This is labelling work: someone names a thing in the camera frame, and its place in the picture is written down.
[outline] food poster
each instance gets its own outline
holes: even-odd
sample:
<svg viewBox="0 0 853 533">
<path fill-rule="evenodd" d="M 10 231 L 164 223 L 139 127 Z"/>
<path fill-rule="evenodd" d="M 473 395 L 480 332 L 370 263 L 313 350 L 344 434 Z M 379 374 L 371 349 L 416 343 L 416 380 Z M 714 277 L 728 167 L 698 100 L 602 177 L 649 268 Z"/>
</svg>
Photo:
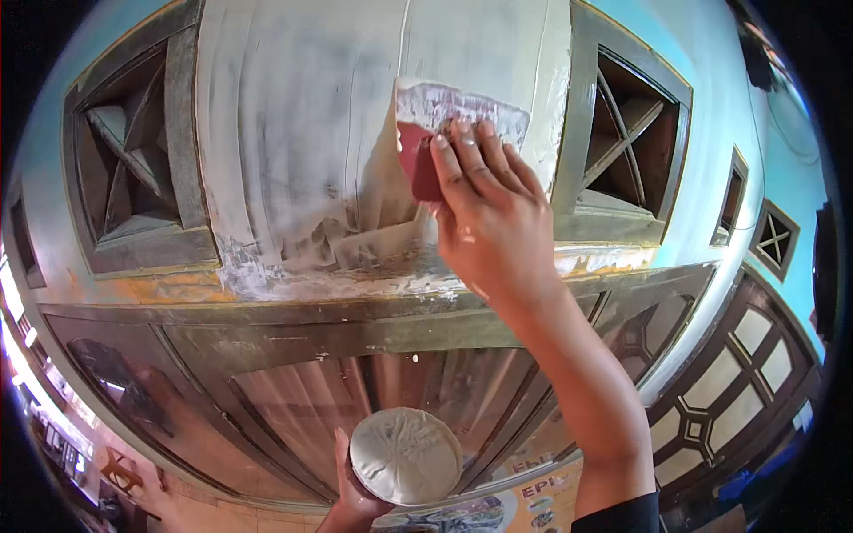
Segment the food poster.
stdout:
<svg viewBox="0 0 853 533">
<path fill-rule="evenodd" d="M 376 519 L 375 533 L 569 533 L 583 461 L 512 490 Z"/>
</svg>

